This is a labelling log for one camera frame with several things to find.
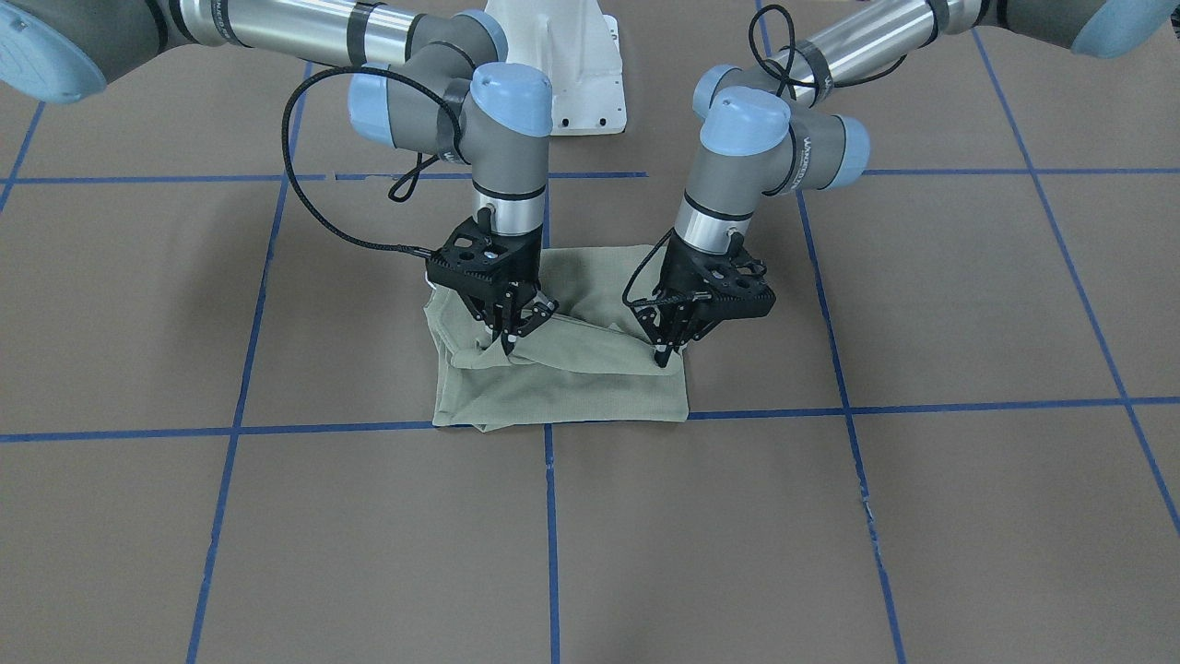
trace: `green cloth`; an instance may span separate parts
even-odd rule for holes
[[[438,288],[426,321],[439,353],[434,425],[491,432],[513,425],[611,420],[688,420],[684,366],[656,367],[651,346],[623,305],[623,285],[651,246],[545,249],[540,282],[557,315],[520,340],[512,355],[491,344],[459,295]],[[661,256],[653,258],[660,264]],[[632,296],[647,295],[645,269]]]

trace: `silver metal tube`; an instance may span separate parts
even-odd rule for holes
[[[827,59],[835,83],[864,78],[902,55],[920,48],[935,31],[935,13],[926,0],[879,0],[808,39]],[[786,65],[788,51],[774,60]],[[815,74],[795,53],[792,78],[813,83]],[[811,104],[815,91],[795,86],[796,98]]]
[[[354,0],[181,0],[189,32],[206,46],[236,39],[329,65],[352,64],[348,24],[355,7]],[[365,59],[405,64],[415,15],[388,6],[373,9],[362,27]]]
[[[734,231],[746,234],[749,221],[716,218],[697,210],[688,200],[681,200],[680,212],[676,213],[676,235],[699,251],[723,254],[729,249],[729,235]]]
[[[946,6],[950,8],[950,21],[943,29],[946,34],[961,34],[971,29],[983,12],[983,0],[950,0]]]
[[[369,14],[365,28],[365,54],[371,63],[406,64],[406,46],[414,14],[381,5]]]
[[[526,235],[545,222],[545,193],[524,200],[507,200],[472,189],[472,216],[483,208],[492,208],[492,232],[497,235]]]

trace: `brown floor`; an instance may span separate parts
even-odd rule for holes
[[[754,0],[602,5],[630,124],[553,142],[553,245],[658,238],[693,85],[750,63]],[[0,660],[1180,662],[1171,27],[1114,61],[981,28],[841,91],[872,170],[763,202],[779,302],[691,349],[678,426],[432,429],[421,264],[282,183],[306,71],[188,47],[77,106],[0,90]],[[470,183],[391,212],[348,173],[412,156],[342,92],[306,104],[309,192],[440,243]]]

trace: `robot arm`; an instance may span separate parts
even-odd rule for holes
[[[74,103],[175,46],[231,44],[343,65],[353,125],[393,147],[470,164],[472,217],[437,250],[358,239],[426,258],[505,353],[557,308],[538,282],[552,130],[545,75],[504,64],[507,40],[480,11],[450,19],[352,0],[0,0],[0,78],[50,103]],[[376,68],[363,67],[380,63]]]
[[[1174,6],[1175,0],[877,0],[760,59],[758,67],[720,65],[706,72],[693,94],[693,109],[704,120],[701,146],[667,236],[660,281],[647,298],[623,294],[655,346],[656,363],[664,367],[671,353],[725,320],[769,313],[774,292],[766,265],[745,248],[761,196],[844,186],[864,172],[870,152],[864,126],[811,110],[837,87],[866,81],[940,34],[977,25],[1080,54],[1116,57],[1150,37]],[[754,17],[752,34],[773,9],[791,25],[785,9],[769,6]]]
[[[877,0],[769,61],[772,71],[795,81],[781,96],[814,106],[837,87],[863,80],[940,35],[975,26],[999,26],[1077,54],[1114,58],[1146,41],[1173,11],[1172,0]],[[780,84],[762,66],[719,65],[701,78],[694,109],[703,117],[716,92],[728,86],[776,92]]]

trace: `grid line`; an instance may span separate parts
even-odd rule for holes
[[[759,11],[762,9],[762,0],[754,0]],[[772,54],[771,35],[766,27],[766,18],[759,20],[762,31],[762,48],[767,57]],[[865,511],[865,522],[868,528],[868,540],[873,550],[873,560],[877,565],[877,578],[881,587],[881,598],[885,603],[885,612],[889,619],[890,635],[893,639],[893,653],[898,664],[906,664],[905,643],[902,638],[902,626],[897,618],[897,607],[893,603],[893,589],[889,580],[889,571],[885,568],[885,559],[881,554],[880,537],[877,532],[877,519],[870,505],[868,476],[865,472],[864,459],[860,455],[860,441],[857,435],[856,418],[852,413],[852,405],[848,400],[847,384],[844,381],[844,368],[840,363],[840,350],[835,341],[835,327],[832,324],[832,315],[827,304],[827,294],[824,290],[824,275],[819,264],[819,255],[815,252],[815,241],[812,235],[811,219],[807,215],[807,202],[801,191],[795,191],[795,199],[799,203],[799,217],[802,222],[804,238],[807,242],[807,255],[811,258],[812,269],[815,276],[815,295],[819,298],[820,311],[824,315],[824,326],[827,329],[827,340],[832,355],[832,370],[835,374],[837,388],[840,392],[840,410],[844,416],[844,425],[848,434],[848,447],[852,452],[852,460],[857,469],[857,481],[860,486],[860,504]]]
[[[37,110],[33,111],[33,118],[28,120],[28,129],[25,130],[25,139],[20,144],[20,151],[17,152],[17,159],[12,163],[12,170],[8,171],[8,177],[5,179],[4,190],[0,191],[0,212],[4,212],[5,205],[8,204],[8,196],[12,195],[13,188],[17,185],[17,176],[20,175],[20,166],[25,164],[25,157],[28,156],[28,147],[33,144],[33,134],[37,133],[37,126],[41,123],[41,113],[45,112],[45,101],[37,104]]]
[[[545,527],[549,534],[549,660],[562,664],[562,613],[557,566],[557,478],[553,426],[545,425]]]
[[[1180,406],[1180,396],[1167,397],[1132,397],[1132,406]],[[1058,400],[1031,402],[978,402],[944,405],[909,405],[909,406],[866,406],[851,407],[852,415],[935,415],[955,413],[991,413],[1021,410],[1066,410],[1087,408],[1122,408],[1121,399],[1101,400]],[[839,418],[843,408],[800,408],[782,410],[723,410],[694,412],[689,422],[727,421],[727,420],[799,420],[808,418]],[[595,422],[594,425],[612,421]],[[563,425],[591,425],[590,422],[570,422]],[[25,434],[0,434],[0,445],[17,443],[53,443],[84,441],[124,441],[142,439],[196,439],[202,436],[280,436],[287,434],[348,434],[355,432],[418,432],[430,429],[467,429],[470,426],[455,425],[435,427],[430,421],[408,420],[391,422],[340,422],[322,425],[274,425],[253,427],[204,427],[176,429],[124,429],[105,432],[35,432]]]
[[[1037,175],[1061,175],[1061,176],[1100,176],[1100,175],[1180,175],[1180,167],[1038,167],[1032,169]],[[878,167],[866,169],[866,177],[897,177],[897,176],[966,176],[966,175],[1016,175],[1029,173],[1027,167]],[[398,178],[400,172],[307,172],[299,173],[301,180],[324,182],[339,180],[350,182],[367,179],[369,177]],[[549,173],[550,179],[643,179],[650,177],[647,171],[553,171]],[[254,173],[254,175],[111,175],[111,176],[65,176],[65,177],[13,177],[9,176],[6,186],[20,184],[184,184],[184,183],[217,183],[217,182],[282,182],[284,173]],[[424,172],[420,179],[471,179],[470,172]]]
[[[312,63],[303,67],[303,78],[312,75]],[[294,156],[299,146],[299,132],[303,121],[304,100],[300,99],[295,109],[295,118],[291,129],[290,152]],[[278,230],[283,222],[283,210],[287,205],[287,192],[289,183],[284,178],[278,185],[278,199],[275,203],[275,217],[270,225],[270,238],[267,242],[267,257],[262,264],[262,277],[258,283],[258,298],[254,308],[254,323],[250,328],[250,342],[245,353],[245,362],[242,368],[242,388],[238,394],[237,406],[234,410],[235,433],[229,439],[225,448],[225,465],[222,469],[221,487],[217,492],[217,507],[214,511],[214,524],[209,534],[209,550],[205,553],[205,567],[202,576],[201,590],[197,594],[197,607],[192,618],[192,633],[189,637],[189,650],[185,659],[186,664],[196,664],[197,651],[201,647],[201,633],[204,629],[205,609],[209,605],[209,591],[214,580],[214,567],[217,564],[217,547],[221,544],[221,530],[225,518],[225,505],[229,500],[230,482],[234,480],[234,464],[237,459],[237,445],[241,440],[242,420],[245,414],[245,401],[250,392],[250,377],[254,373],[254,359],[258,348],[258,336],[262,329],[262,316],[267,303],[267,278],[270,275],[270,264],[275,258],[275,243],[278,239]]]
[[[979,51],[979,57],[983,58],[983,64],[988,70],[988,75],[991,78],[991,85],[999,97],[999,104],[1004,109],[1004,114],[1008,117],[1008,123],[1011,125],[1012,134],[1016,137],[1016,143],[1021,149],[1021,155],[1024,157],[1024,163],[1028,165],[1029,176],[1032,178],[1032,184],[1036,186],[1037,196],[1041,198],[1041,204],[1044,206],[1045,216],[1049,219],[1049,225],[1053,229],[1053,235],[1057,241],[1057,246],[1061,249],[1062,258],[1066,261],[1066,267],[1069,269],[1069,276],[1074,281],[1074,287],[1077,289],[1077,295],[1082,301],[1082,305],[1086,309],[1086,315],[1089,317],[1090,327],[1094,330],[1094,337],[1099,342],[1099,348],[1102,350],[1102,356],[1106,359],[1107,368],[1110,370],[1110,377],[1114,380],[1114,384],[1119,390],[1120,402],[1127,412],[1127,418],[1130,420],[1132,429],[1135,432],[1135,438],[1139,440],[1139,447],[1143,452],[1143,458],[1147,460],[1147,466],[1152,472],[1152,476],[1155,480],[1155,486],[1160,492],[1160,498],[1163,501],[1163,507],[1167,509],[1168,517],[1172,519],[1172,526],[1176,534],[1180,535],[1180,514],[1176,513],[1175,502],[1172,500],[1172,494],[1168,491],[1167,482],[1163,479],[1163,474],[1160,472],[1159,464],[1155,460],[1155,453],[1152,452],[1152,446],[1147,441],[1147,435],[1143,433],[1143,427],[1139,421],[1139,415],[1135,413],[1134,403],[1130,400],[1130,395],[1127,393],[1127,387],[1122,381],[1122,375],[1119,373],[1119,367],[1115,364],[1114,355],[1110,353],[1110,347],[1107,343],[1106,335],[1103,335],[1102,326],[1099,323],[1097,314],[1094,311],[1094,305],[1090,302],[1089,295],[1086,292],[1086,285],[1082,283],[1081,274],[1077,270],[1077,265],[1074,262],[1073,256],[1069,252],[1069,245],[1066,243],[1066,236],[1061,230],[1061,224],[1057,223],[1057,215],[1053,210],[1053,204],[1049,202],[1049,195],[1044,190],[1044,185],[1041,182],[1041,176],[1038,175],[1036,166],[1032,164],[1032,156],[1029,153],[1028,145],[1024,143],[1024,136],[1021,132],[1020,125],[1016,123],[1016,116],[1012,112],[1011,105],[1008,103],[1008,97],[1004,94],[1004,88],[999,83],[999,77],[996,74],[996,70],[991,64],[991,58],[988,55],[988,50],[983,45],[983,40],[979,38],[979,32],[976,28],[971,29],[971,37],[975,39],[976,47]]]

